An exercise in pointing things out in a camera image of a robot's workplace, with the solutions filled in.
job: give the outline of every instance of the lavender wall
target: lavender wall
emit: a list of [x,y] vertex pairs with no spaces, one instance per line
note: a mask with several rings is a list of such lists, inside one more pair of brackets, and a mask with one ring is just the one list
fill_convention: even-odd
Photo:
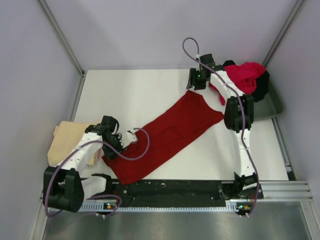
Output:
[[[187,68],[195,37],[217,63],[262,62],[296,0],[46,0],[81,66]],[[195,54],[195,46],[187,45]]]
[[0,235],[28,239],[79,75],[35,0],[0,2]]
[[320,210],[320,1],[308,0],[268,70],[285,111],[281,128],[301,180],[308,180]]

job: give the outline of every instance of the beige fabric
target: beige fabric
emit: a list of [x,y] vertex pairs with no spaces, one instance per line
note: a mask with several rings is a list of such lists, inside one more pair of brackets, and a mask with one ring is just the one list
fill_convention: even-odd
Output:
[[[80,123],[62,121],[54,128],[53,141],[48,151],[49,166],[56,166],[63,161],[80,142],[86,128],[94,123]],[[98,152],[94,154],[88,165],[93,165],[98,159]]]

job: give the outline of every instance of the gray bin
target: gray bin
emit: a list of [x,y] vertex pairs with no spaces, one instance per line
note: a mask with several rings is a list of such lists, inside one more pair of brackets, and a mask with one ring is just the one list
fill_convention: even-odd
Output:
[[284,104],[272,83],[272,80],[269,80],[269,92],[264,96],[264,99],[254,103],[254,121],[261,121],[265,119],[271,119],[284,110]]

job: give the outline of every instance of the metal floor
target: metal floor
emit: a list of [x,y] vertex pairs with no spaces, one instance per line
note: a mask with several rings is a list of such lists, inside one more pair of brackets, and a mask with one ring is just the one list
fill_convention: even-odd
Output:
[[249,219],[233,212],[122,212],[64,227],[81,214],[48,220],[43,240],[311,240],[299,202],[259,202]]

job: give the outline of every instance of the crumpled red cloth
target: crumpled red cloth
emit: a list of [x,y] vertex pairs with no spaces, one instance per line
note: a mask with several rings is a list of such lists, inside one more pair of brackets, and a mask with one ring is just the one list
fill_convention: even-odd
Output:
[[[118,156],[108,160],[104,156],[103,160],[121,184],[134,183],[171,159],[223,118],[221,112],[207,105],[202,95],[188,90],[165,113],[143,127],[150,137],[150,146],[142,158],[130,161]],[[146,135],[137,131],[136,136],[137,143],[129,145],[123,152],[128,158],[140,156],[147,147]]]
[[[260,77],[266,68],[257,62],[245,62],[242,65],[229,65],[224,69],[232,82],[245,94],[252,94],[257,87],[256,79]],[[218,89],[209,83],[209,87],[217,92]],[[226,104],[224,98],[219,94],[222,105]]]

